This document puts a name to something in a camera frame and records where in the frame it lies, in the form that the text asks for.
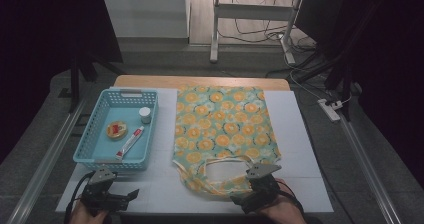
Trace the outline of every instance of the white sheet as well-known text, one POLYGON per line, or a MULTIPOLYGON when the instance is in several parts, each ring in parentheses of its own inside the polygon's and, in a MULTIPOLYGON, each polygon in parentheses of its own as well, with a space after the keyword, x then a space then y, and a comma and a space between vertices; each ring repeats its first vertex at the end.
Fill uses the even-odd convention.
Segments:
MULTIPOLYGON (((159 110, 148 169, 132 175, 118 174, 109 192, 126 195, 140 189, 127 213, 134 214, 243 214, 229 199, 194 193, 179 179, 172 163, 176 89, 156 89, 159 110)), ((333 212, 294 93, 265 91, 272 127, 282 153, 282 169, 273 176, 283 178, 302 203, 305 212, 333 212)), ((56 208, 64 212, 78 181, 90 172, 78 164, 56 208)))

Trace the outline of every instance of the wooden floor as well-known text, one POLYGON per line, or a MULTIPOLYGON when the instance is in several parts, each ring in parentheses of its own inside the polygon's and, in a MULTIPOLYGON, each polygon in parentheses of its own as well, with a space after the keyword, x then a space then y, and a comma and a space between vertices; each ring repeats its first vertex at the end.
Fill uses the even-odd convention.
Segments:
MULTIPOLYGON (((214 0, 190 1, 190 44, 210 45, 214 0)), ((220 3, 291 6, 292 0, 220 0, 220 3)), ((287 22, 283 21, 219 19, 218 32, 220 35, 218 42, 219 44, 280 45, 277 36, 272 36, 272 34, 284 31, 286 25, 287 22)), ((291 37, 293 42, 297 43, 300 38, 304 38, 306 35, 295 28, 291 37)), ((302 45, 314 43, 312 39, 308 39, 302 39, 302 45)))

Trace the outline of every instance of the person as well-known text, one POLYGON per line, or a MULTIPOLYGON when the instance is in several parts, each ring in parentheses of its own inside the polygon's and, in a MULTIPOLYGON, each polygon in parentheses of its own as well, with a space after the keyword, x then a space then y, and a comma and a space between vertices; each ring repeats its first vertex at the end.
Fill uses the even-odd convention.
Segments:
MULTIPOLYGON (((293 194, 285 185, 283 179, 276 178, 280 189, 293 194)), ((273 203, 256 211, 259 215, 265 215, 276 224, 306 224, 300 210, 287 197, 278 196, 273 203)), ((100 211, 92 216, 84 204, 78 200, 71 214, 70 224, 102 224, 107 216, 106 211, 100 211)))

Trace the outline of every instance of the blue plastic basket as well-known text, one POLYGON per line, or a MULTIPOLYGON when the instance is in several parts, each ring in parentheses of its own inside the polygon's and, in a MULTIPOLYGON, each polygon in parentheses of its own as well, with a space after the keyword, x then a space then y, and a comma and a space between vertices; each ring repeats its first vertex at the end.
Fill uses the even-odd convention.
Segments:
POLYGON ((107 167, 111 171, 133 172, 147 168, 158 113, 158 95, 154 90, 106 89, 100 94, 93 113, 74 153, 74 161, 91 170, 107 167), (142 124, 140 108, 151 109, 151 122, 142 124), (126 123, 128 133, 121 140, 106 135, 113 121, 126 123), (132 133, 144 125, 144 132, 122 160, 115 158, 132 133))

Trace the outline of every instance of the toothpaste tube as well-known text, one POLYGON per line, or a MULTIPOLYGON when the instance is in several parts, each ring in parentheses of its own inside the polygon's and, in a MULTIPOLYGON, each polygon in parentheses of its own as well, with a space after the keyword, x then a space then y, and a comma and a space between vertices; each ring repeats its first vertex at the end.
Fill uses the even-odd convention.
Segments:
POLYGON ((131 135, 130 139, 122 146, 121 150, 116 153, 116 159, 122 160, 125 153, 128 152, 128 150, 131 149, 131 147, 134 145, 134 143, 140 138, 141 134, 143 134, 144 126, 141 126, 140 128, 137 128, 137 130, 134 131, 134 133, 131 135))

